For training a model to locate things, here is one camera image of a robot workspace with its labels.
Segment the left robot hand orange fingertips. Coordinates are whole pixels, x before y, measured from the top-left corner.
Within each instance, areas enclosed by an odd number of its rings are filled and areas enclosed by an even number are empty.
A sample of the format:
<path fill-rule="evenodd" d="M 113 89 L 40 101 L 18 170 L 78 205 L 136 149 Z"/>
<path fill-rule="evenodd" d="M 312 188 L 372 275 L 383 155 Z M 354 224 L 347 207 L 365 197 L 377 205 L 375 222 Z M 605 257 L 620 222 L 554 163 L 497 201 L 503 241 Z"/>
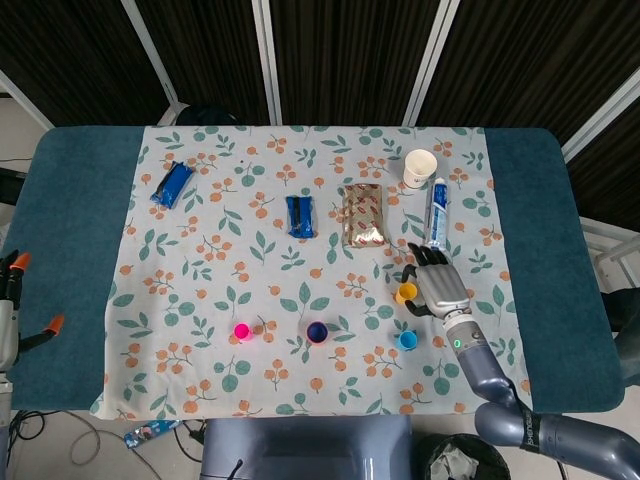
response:
<path fill-rule="evenodd" d="M 56 315 L 40 332 L 22 338 L 19 329 L 22 282 L 31 256 L 13 250 L 1 258 L 1 373 L 6 374 L 21 353 L 30 351 L 60 334 L 65 317 Z"/>

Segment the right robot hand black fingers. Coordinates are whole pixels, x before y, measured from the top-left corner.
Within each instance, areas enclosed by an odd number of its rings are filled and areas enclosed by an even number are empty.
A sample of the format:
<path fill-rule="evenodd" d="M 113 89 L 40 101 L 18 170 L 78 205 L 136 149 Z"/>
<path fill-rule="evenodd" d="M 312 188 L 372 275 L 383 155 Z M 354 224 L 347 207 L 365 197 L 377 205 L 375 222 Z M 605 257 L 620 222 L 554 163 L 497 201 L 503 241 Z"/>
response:
<path fill-rule="evenodd" d="M 423 303 L 405 300 L 408 311 L 417 317 L 445 320 L 454 313 L 470 314 L 470 297 L 456 268 L 440 250 L 407 244 L 417 264 L 404 267 L 401 282 L 415 282 Z"/>

